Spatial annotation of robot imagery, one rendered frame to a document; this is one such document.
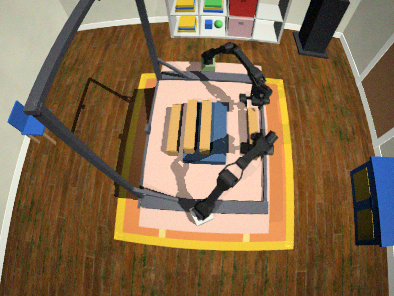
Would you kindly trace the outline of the brown cardboard carton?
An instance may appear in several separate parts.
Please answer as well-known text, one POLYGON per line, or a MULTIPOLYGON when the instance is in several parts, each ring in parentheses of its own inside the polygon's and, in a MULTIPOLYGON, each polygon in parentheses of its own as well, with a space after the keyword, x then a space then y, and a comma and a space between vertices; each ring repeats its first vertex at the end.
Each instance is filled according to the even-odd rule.
POLYGON ((200 154, 210 155, 211 131, 211 104, 212 100, 202 100, 200 154))
POLYGON ((195 154, 197 108, 197 100, 188 99, 184 137, 185 154, 195 154))
POLYGON ((181 104, 172 104, 168 142, 167 142, 168 156, 178 156, 181 118, 182 118, 181 104))
POLYGON ((249 147, 252 147, 252 140, 250 140, 250 134, 252 132, 258 132, 258 121, 257 121, 257 109, 256 108, 248 108, 248 121, 247 121, 247 142, 249 143, 249 147))

